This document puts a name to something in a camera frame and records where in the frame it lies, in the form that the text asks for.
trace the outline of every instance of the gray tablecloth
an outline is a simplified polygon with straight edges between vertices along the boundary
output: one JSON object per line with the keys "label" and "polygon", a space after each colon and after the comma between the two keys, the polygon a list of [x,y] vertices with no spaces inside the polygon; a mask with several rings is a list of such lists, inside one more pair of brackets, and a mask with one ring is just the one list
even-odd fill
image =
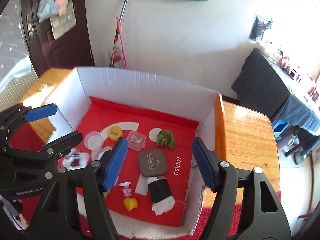
{"label": "gray tablecloth", "polygon": [[273,124],[281,119],[320,135],[320,111],[315,102],[260,50],[254,49],[247,57],[231,88],[242,106],[265,114]]}

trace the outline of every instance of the cardboard box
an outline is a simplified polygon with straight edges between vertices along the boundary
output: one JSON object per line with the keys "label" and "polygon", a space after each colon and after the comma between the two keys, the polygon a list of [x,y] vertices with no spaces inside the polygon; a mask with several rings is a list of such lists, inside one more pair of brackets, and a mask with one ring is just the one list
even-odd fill
{"label": "cardboard box", "polygon": [[[201,137],[209,150],[215,149],[220,158],[225,159],[224,110],[221,95],[216,91],[137,71],[107,67],[75,68],[42,103],[55,103],[59,109],[49,118],[56,128],[52,140],[76,129],[90,106],[89,97],[196,120],[199,126],[195,137]],[[110,214],[118,233],[128,238],[170,239],[191,235],[201,213],[204,190],[204,181],[193,161],[186,199],[188,207],[180,227],[155,225],[112,211]],[[80,195],[78,202],[79,212],[86,216]]]}

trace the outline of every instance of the mop handle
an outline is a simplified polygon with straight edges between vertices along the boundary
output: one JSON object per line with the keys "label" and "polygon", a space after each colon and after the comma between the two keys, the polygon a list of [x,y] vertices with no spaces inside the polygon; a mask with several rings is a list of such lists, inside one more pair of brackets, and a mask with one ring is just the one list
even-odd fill
{"label": "mop handle", "polygon": [[[123,6],[122,6],[122,9],[121,9],[121,13],[120,13],[120,17],[119,17],[119,21],[121,23],[122,23],[124,9],[125,9],[125,6],[127,5],[127,2],[128,2],[128,0],[124,0]],[[117,42],[118,42],[118,37],[119,37],[119,25],[117,25],[115,43],[113,44],[113,50],[112,50],[112,56],[111,56],[111,66],[112,67],[114,65],[114,58],[115,58],[115,53],[116,53],[116,46],[117,46]]]}

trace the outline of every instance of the red woven mat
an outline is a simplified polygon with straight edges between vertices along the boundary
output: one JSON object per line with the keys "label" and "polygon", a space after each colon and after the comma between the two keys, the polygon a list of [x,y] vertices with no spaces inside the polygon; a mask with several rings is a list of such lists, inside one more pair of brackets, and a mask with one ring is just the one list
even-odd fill
{"label": "red woven mat", "polygon": [[[26,123],[11,139],[12,146],[15,148],[25,149],[25,150],[40,150],[43,142],[38,137],[38,135],[33,131],[29,123]],[[281,191],[277,192],[277,196],[281,200]],[[25,217],[25,219],[30,222],[33,212],[36,208],[36,205],[40,199],[40,196],[31,197],[31,198],[25,198],[22,201],[23,204],[23,213],[22,215]],[[192,236],[184,236],[177,238],[178,240],[198,240],[204,226],[208,220],[209,214],[211,209],[204,208],[202,209],[201,216],[199,218],[199,222],[196,227],[196,231]],[[235,210],[232,217],[232,222],[230,226],[230,231],[228,236],[234,235],[238,229],[238,224],[240,220],[240,214],[241,214],[241,205],[238,204],[235,206]],[[88,221],[80,216],[82,231],[85,235],[91,236],[91,232],[89,229]]]}

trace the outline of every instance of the wooden table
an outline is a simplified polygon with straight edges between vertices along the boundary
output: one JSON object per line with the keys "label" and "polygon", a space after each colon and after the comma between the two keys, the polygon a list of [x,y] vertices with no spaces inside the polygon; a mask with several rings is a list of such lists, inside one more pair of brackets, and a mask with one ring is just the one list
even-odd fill
{"label": "wooden table", "polygon": [[[30,88],[22,101],[28,106],[40,106],[49,93],[68,75],[70,70],[49,69]],[[270,120],[263,114],[250,109],[223,102],[226,118],[227,161],[236,168],[251,170],[260,166],[275,191],[280,190],[280,169],[276,140]],[[31,123],[40,138],[47,142],[54,127],[48,119]],[[238,189],[236,203],[242,203],[243,190]],[[215,194],[208,190],[204,207],[212,207]]]}

